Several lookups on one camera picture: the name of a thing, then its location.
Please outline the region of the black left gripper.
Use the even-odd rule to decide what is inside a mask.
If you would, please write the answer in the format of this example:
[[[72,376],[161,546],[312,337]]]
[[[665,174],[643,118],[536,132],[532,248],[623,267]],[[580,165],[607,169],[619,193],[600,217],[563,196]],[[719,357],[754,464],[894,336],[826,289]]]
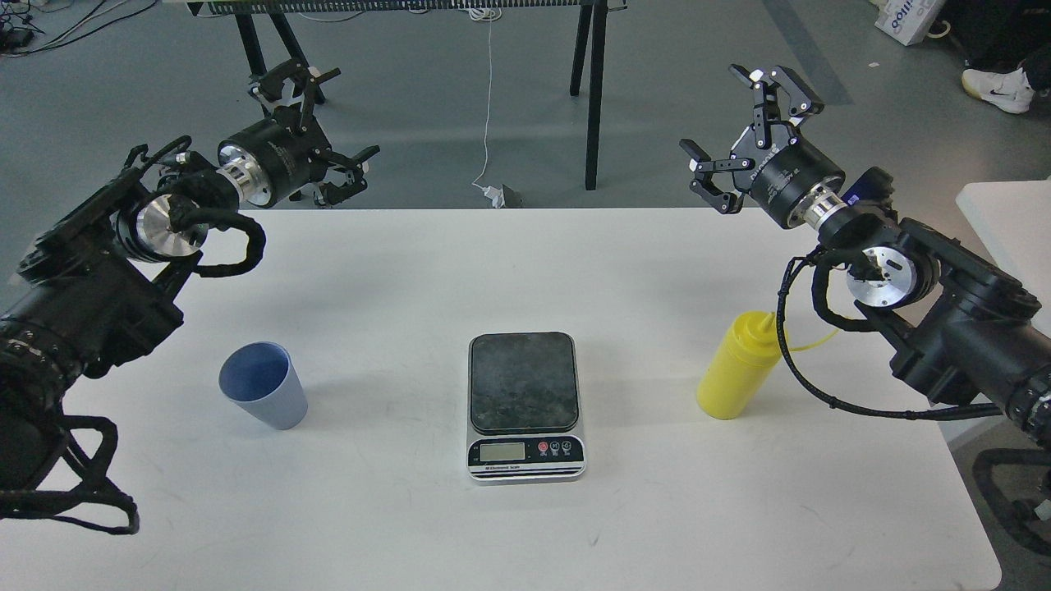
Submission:
[[[269,208],[301,187],[316,183],[316,207],[335,207],[367,190],[367,162],[380,152],[379,145],[365,147],[352,157],[331,150],[331,143],[313,120],[320,103],[320,86],[338,77],[341,68],[320,72],[289,59],[270,72],[253,75],[249,96],[271,115],[279,108],[292,109],[292,124],[263,119],[243,131],[230,135],[218,146],[218,163],[223,171],[241,175],[241,199],[256,207]],[[344,182],[320,181],[327,168],[342,174]]]

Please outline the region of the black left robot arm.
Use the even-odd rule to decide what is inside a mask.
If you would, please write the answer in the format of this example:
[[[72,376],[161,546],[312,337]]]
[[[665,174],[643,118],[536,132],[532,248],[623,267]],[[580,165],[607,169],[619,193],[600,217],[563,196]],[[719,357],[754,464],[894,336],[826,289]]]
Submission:
[[[339,70],[288,60],[255,76],[262,120],[226,138],[218,163],[177,138],[136,146],[121,171],[36,239],[16,272],[30,291],[2,315],[1,504],[4,519],[71,521],[79,505],[114,507],[140,527],[131,495],[108,478],[110,419],[69,415],[78,378],[149,355],[183,323],[174,299],[192,274],[235,277],[264,257],[266,235],[242,204],[273,207],[312,185],[320,207],[365,190],[369,158],[332,149],[313,113]]]

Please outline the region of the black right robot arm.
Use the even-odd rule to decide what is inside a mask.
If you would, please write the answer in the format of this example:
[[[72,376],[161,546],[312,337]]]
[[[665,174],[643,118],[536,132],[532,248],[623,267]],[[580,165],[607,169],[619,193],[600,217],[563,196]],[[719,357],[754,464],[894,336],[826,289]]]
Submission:
[[[982,497],[1007,534],[1049,554],[1032,529],[1049,502],[1010,501],[994,483],[996,466],[1049,464],[1049,338],[1032,324],[1040,302],[1021,281],[893,208],[893,177],[874,166],[849,187],[845,175],[801,133],[824,102],[789,67],[729,72],[753,93],[750,123],[726,158],[691,139],[691,191],[718,213],[739,213],[753,199],[778,227],[810,226],[817,246],[789,259],[772,313],[731,322],[697,401],[713,417],[736,417],[784,360],[792,376],[826,406],[854,415],[904,420],[1005,416],[1036,449],[992,449],[975,458]],[[815,314],[841,332],[878,333],[893,348],[891,374],[929,401],[928,410],[879,410],[826,392],[799,370],[785,329],[797,277],[815,269]]]

